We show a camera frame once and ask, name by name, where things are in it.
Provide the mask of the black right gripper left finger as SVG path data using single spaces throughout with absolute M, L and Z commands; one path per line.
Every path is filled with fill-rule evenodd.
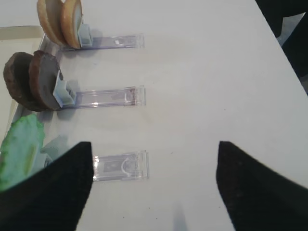
M 74 231 L 93 184 L 92 145 L 83 141 L 1 192 L 2 231 Z

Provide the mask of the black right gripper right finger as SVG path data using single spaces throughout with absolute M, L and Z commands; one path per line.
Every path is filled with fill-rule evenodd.
M 308 190 L 220 141 L 216 182 L 237 231 L 306 231 Z

